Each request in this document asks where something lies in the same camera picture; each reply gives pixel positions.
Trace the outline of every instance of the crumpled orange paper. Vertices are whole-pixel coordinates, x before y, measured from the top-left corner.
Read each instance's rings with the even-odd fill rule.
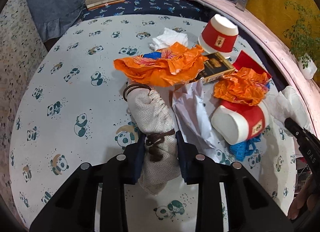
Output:
[[[204,69],[207,57],[204,50],[196,45],[191,49],[175,42],[162,49],[161,58],[150,59],[142,56],[126,57],[113,61],[114,67],[138,83],[167,87],[187,83]]]
[[[268,76],[242,67],[237,73],[222,76],[214,86],[214,96],[233,103],[257,105],[269,91],[265,84]]]

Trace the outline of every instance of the mustard yellow fabric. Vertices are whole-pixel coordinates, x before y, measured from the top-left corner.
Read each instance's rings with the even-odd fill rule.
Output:
[[[249,0],[246,9],[261,20],[277,37],[281,39],[289,48],[290,40],[283,37],[283,31],[290,28],[298,19],[298,14],[291,8],[284,8],[286,0]],[[319,14],[319,9],[314,0],[290,0],[296,1],[305,8],[310,8],[314,14]],[[312,29],[319,32],[320,24],[313,23]],[[320,82],[320,74],[315,78]]]

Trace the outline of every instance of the round table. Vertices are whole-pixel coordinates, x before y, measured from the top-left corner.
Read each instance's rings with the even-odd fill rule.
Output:
[[[148,45],[151,38],[162,34],[165,27],[187,33],[192,47],[205,25],[192,19],[161,15],[112,16],[76,24],[60,38],[34,74],[12,132],[11,188],[26,227],[30,227],[43,206],[81,163],[105,163],[122,153],[126,145],[137,141],[134,119],[122,98],[127,79],[113,68],[113,60],[151,52]],[[262,64],[240,36],[231,62],[241,50]],[[205,85],[206,103],[210,103],[212,85]],[[169,105],[168,89],[160,90]],[[278,92],[272,81],[270,92]],[[261,161],[250,165],[245,159],[244,165],[287,212],[295,183],[293,141],[272,122],[256,146],[264,148],[260,150]],[[234,161],[227,150],[223,155]],[[130,231],[195,231],[197,193],[198,186],[187,186],[181,177],[168,182],[158,196],[148,195],[138,184],[126,186]],[[222,201],[227,231],[224,195]],[[157,211],[173,202],[180,202],[183,214],[173,210],[164,216]]]

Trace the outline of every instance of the crumpled white tissue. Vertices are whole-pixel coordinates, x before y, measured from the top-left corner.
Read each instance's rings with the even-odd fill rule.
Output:
[[[312,132],[306,110],[294,87],[287,86],[278,95],[267,93],[264,101],[269,113],[275,118],[275,123],[289,136],[293,135],[284,127],[287,118],[292,118],[300,127]]]
[[[223,151],[224,139],[212,127],[203,104],[203,98],[202,81],[188,83],[173,92],[172,108],[176,116],[182,118],[183,122],[196,135],[200,146],[198,150],[201,149],[207,156],[219,162],[215,152],[216,150]]]
[[[154,51],[157,51],[159,49],[172,46],[175,42],[178,42],[184,46],[188,46],[188,35],[184,33],[178,33],[165,27],[162,35],[152,39],[150,47]]]

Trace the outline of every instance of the black and gold box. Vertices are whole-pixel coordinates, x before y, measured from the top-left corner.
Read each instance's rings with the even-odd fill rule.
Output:
[[[235,67],[225,59],[219,52],[205,55],[208,60],[204,62],[204,69],[199,72],[193,80],[197,81],[203,77],[202,83],[208,83],[219,79],[221,76],[235,72]]]

